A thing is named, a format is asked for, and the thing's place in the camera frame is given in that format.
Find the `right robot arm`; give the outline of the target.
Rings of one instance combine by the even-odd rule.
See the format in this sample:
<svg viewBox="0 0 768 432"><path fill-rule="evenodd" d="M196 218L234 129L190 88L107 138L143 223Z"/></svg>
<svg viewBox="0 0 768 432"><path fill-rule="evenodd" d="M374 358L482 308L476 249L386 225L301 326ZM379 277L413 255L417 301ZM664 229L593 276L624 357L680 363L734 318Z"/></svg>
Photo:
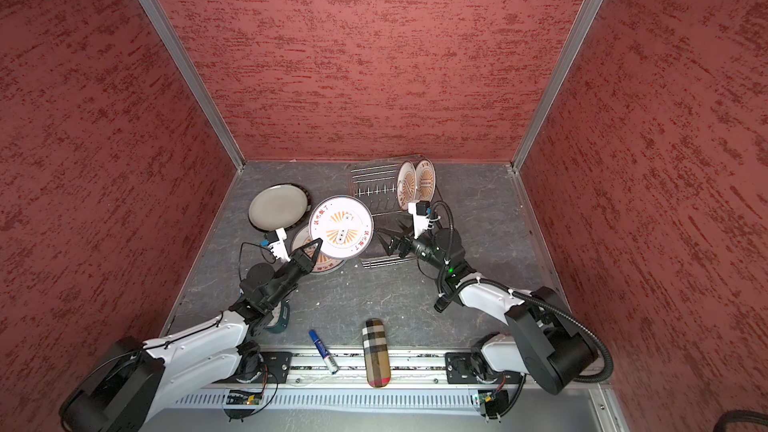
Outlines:
<svg viewBox="0 0 768 432"><path fill-rule="evenodd" d="M554 290L515 289L484 277L466 260L455 230L440 228L417 237L407 230L382 229L376 237L386 255L412 255L437 270L436 311L457 304L507 327L477 341L457 370L483 383L494 383L507 373L530 376L550 394L572 382L601 382L612 373L604 344L565 310Z"/></svg>

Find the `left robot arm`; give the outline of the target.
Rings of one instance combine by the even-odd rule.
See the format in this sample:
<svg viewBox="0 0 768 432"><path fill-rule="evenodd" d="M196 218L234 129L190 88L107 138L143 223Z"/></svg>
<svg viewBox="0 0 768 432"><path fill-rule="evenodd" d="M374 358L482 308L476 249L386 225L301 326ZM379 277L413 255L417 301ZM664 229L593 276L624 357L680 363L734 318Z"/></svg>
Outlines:
<svg viewBox="0 0 768 432"><path fill-rule="evenodd" d="M322 239L295 249L279 269L252 267L241 294L214 318L140 342L125 337L59 409L65 431L138 431L161 410L230 377L263 378L259 334L288 318L286 300L321 255Z"/></svg>

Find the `orange sunburst plate front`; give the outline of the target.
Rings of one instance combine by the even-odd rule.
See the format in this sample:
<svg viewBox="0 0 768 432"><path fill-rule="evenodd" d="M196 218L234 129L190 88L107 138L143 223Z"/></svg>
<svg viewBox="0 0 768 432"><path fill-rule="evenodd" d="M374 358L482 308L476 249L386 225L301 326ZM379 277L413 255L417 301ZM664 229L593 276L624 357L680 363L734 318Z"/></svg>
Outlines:
<svg viewBox="0 0 768 432"><path fill-rule="evenodd" d="M309 227L304 226L303 228L299 229L298 232L295 234L291 243L291 250L294 251L295 249L308 244L310 241L311 241L311 237L309 233ZM330 258L326 256L324 253L321 253L319 255L318 261L316 262L312 270L312 273L315 275L330 273L332 271L339 269L343 264L344 264L344 260Z"/></svg>

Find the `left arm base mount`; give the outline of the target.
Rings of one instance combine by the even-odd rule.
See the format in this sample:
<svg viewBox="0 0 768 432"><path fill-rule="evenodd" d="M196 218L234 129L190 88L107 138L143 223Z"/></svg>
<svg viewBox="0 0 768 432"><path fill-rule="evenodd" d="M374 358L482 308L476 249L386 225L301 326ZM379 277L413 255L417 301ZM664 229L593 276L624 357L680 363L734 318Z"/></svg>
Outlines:
<svg viewBox="0 0 768 432"><path fill-rule="evenodd" d="M284 384L291 368L293 354L285 351L251 351L246 353L228 378L241 384Z"/></svg>

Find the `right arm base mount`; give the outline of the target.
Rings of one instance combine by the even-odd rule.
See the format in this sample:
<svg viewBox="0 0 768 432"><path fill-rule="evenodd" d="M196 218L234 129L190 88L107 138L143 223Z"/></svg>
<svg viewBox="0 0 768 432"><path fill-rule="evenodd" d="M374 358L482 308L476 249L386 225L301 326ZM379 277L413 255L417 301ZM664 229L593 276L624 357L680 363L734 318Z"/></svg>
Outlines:
<svg viewBox="0 0 768 432"><path fill-rule="evenodd" d="M495 371L478 353L447 352L444 362L447 382L451 385L516 385L524 376L523 372L518 371Z"/></svg>

